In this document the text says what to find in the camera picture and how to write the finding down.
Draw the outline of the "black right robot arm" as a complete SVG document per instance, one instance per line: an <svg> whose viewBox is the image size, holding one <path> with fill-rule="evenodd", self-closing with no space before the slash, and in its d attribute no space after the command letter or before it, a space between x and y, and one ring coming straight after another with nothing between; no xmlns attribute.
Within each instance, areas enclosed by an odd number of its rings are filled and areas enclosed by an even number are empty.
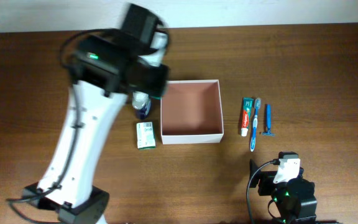
<svg viewBox="0 0 358 224"><path fill-rule="evenodd" d="M315 184L303 178L299 159L273 159L257 166L250 160L250 177L246 188L247 209L250 208L249 190L258 188L260 196L269 196L268 205L277 207L279 216L272 215L273 223L315 223L317 200Z"/></svg>

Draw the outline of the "white green soap box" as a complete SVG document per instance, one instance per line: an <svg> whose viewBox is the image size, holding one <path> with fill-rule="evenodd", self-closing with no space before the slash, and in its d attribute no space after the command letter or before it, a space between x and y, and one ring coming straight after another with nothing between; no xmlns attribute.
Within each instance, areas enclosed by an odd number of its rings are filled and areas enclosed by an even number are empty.
<svg viewBox="0 0 358 224"><path fill-rule="evenodd" d="M136 124L137 148L139 150L151 149L156 147L154 127L152 122L142 122Z"/></svg>

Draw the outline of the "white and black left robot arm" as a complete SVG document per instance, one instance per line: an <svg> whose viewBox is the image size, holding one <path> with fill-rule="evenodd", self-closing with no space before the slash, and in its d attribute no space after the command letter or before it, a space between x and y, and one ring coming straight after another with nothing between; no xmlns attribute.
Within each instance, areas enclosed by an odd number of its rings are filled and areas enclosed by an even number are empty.
<svg viewBox="0 0 358 224"><path fill-rule="evenodd" d="M150 10L130 4L120 28L93 29L68 39L59 59L70 77L67 115L44 176L26 186L22 201L57 213L58 223L104 223L109 194L94 186L106 138L129 94L161 98L169 69L166 26Z"/></svg>

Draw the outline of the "clear pump soap bottle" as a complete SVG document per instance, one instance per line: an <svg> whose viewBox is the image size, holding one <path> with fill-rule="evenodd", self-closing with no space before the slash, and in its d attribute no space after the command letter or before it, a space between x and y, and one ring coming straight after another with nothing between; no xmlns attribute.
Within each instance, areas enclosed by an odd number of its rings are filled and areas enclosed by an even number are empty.
<svg viewBox="0 0 358 224"><path fill-rule="evenodd" d="M146 119L151 109L151 99L146 93L139 91L133 92L132 95L132 106L135 109L135 115L139 119Z"/></svg>

